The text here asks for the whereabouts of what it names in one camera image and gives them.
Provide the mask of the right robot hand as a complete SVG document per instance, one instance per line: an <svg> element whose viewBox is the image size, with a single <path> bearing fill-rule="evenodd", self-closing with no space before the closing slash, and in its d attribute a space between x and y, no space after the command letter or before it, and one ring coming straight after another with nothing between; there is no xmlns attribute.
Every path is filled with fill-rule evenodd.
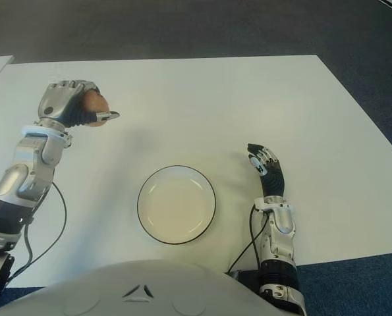
<svg viewBox="0 0 392 316"><path fill-rule="evenodd" d="M247 150L249 161L259 174L263 196L283 197L285 179L278 158L262 145L248 144Z"/></svg>

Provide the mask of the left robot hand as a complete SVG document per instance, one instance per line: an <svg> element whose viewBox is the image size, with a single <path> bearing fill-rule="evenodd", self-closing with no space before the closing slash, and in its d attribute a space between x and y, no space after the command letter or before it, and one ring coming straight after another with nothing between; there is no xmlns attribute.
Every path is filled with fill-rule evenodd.
<svg viewBox="0 0 392 316"><path fill-rule="evenodd" d="M58 130L119 118L115 111L85 108L88 93L101 95L99 88L87 80L63 80L48 85L38 107L36 125Z"/></svg>

